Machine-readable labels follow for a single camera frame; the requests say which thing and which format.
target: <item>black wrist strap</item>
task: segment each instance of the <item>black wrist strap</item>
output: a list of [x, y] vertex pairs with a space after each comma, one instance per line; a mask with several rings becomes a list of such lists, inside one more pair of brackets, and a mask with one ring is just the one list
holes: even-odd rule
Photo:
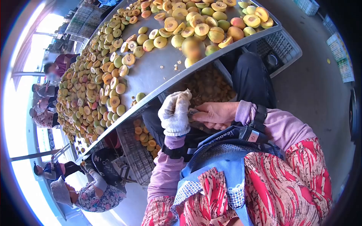
[[169, 149], [165, 144], [162, 145], [161, 151], [168, 155], [171, 159], [180, 159], [181, 157], [187, 156], [188, 148], [186, 146], [182, 146], [180, 148]]
[[250, 122], [249, 126], [264, 133], [265, 129], [264, 121], [266, 119], [267, 114], [268, 113], [266, 107], [264, 107], [263, 105], [257, 105], [255, 118]]

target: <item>white hat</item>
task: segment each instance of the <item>white hat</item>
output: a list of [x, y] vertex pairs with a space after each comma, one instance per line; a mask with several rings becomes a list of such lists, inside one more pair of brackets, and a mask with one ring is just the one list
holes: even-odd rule
[[55, 201], [66, 204], [73, 208], [72, 201], [70, 200], [69, 191], [66, 187], [66, 183], [61, 176], [58, 180], [50, 184], [50, 190], [53, 194]]

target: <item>sleeve cuff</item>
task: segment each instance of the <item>sleeve cuff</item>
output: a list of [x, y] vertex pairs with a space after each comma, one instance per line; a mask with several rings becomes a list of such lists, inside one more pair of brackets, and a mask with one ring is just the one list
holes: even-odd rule
[[256, 105], [247, 102], [240, 101], [235, 114], [235, 121], [241, 122], [243, 125], [248, 125], [256, 114]]
[[165, 145], [169, 149], [181, 148], [185, 144], [185, 137], [173, 137], [173, 136], [166, 136], [165, 137]]

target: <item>work glove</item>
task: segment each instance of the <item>work glove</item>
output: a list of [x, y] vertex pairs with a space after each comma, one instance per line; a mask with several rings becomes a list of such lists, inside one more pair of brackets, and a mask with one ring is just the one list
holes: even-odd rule
[[92, 170], [96, 171], [96, 167], [94, 166], [91, 159], [86, 159], [84, 161], [84, 169], [90, 174]]
[[166, 136], [182, 136], [190, 131], [188, 109], [192, 94], [189, 89], [175, 92], [166, 97], [158, 116]]

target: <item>stainless steel table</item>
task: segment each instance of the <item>stainless steel table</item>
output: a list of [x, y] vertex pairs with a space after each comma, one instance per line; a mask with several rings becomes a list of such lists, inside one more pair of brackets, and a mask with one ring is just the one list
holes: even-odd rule
[[[261, 6], [256, 1], [249, 2], [253, 3], [255, 6]], [[117, 13], [117, 10], [119, 8], [125, 8], [127, 6], [129, 6], [129, 2], [127, 1], [122, 1], [121, 3], [119, 3], [113, 9], [113, 11], [111, 11], [109, 15], [104, 19], [101, 25], [105, 21], [109, 21], [113, 17], [113, 14]], [[228, 16], [228, 21], [230, 21], [234, 17], [240, 17], [241, 10], [242, 8], [240, 8], [238, 5], [234, 7], [228, 7], [225, 11], [226, 15]], [[153, 13], [148, 18], [142, 18], [138, 16], [138, 22], [136, 22], [135, 24], [126, 25], [126, 28], [122, 32], [121, 38], [123, 40], [126, 40], [133, 34], [138, 35], [138, 29], [143, 26], [148, 27], [148, 31], [146, 33], [147, 35], [153, 29], [163, 28], [164, 21], [157, 21], [153, 18], [156, 14], [157, 13]], [[168, 38], [168, 43], [164, 48], [157, 49], [155, 47], [152, 51], [145, 52], [140, 59], [136, 59], [135, 64], [129, 68], [129, 74], [125, 77], [128, 82], [128, 87], [126, 89], [126, 92], [122, 94], [121, 103], [126, 106], [126, 113], [122, 115], [117, 121], [115, 121], [109, 128], [107, 128], [107, 130], [98, 137], [97, 141], [95, 141], [94, 143], [92, 143], [92, 145], [86, 148], [86, 151], [79, 156], [76, 162], [81, 162], [84, 155], [86, 155], [101, 139], [103, 139], [107, 134], [109, 134], [117, 126], [123, 123], [127, 118], [134, 115], [138, 110], [145, 107], [148, 102], [156, 98], [160, 93], [162, 93], [172, 85], [176, 84], [187, 75], [191, 74], [200, 67], [210, 62], [213, 62], [220, 56], [232, 51], [233, 49], [258, 40], [269, 34], [281, 31], [281, 23], [271, 13], [269, 13], [269, 15], [274, 20], [273, 27], [257, 32], [256, 34], [245, 37], [239, 41], [236, 41], [233, 44], [216, 51], [210, 56], [203, 58], [202, 60], [198, 61], [187, 69], [184, 66], [184, 61], [186, 59], [185, 56], [178, 48], [174, 48], [170, 43], [172, 37]], [[90, 40], [92, 40], [92, 38], [96, 35], [96, 32], [92, 35]], [[121, 55], [122, 57], [127, 54], [127, 52], [121, 54], [120, 49], [117, 50], [116, 53], [118, 55]], [[178, 67], [176, 71], [174, 70], [175, 64], [177, 64]], [[130, 108], [131, 102], [133, 101], [131, 97], [135, 97], [139, 92], [143, 92], [147, 96], [143, 98], [139, 103], [137, 103], [134, 107]]]

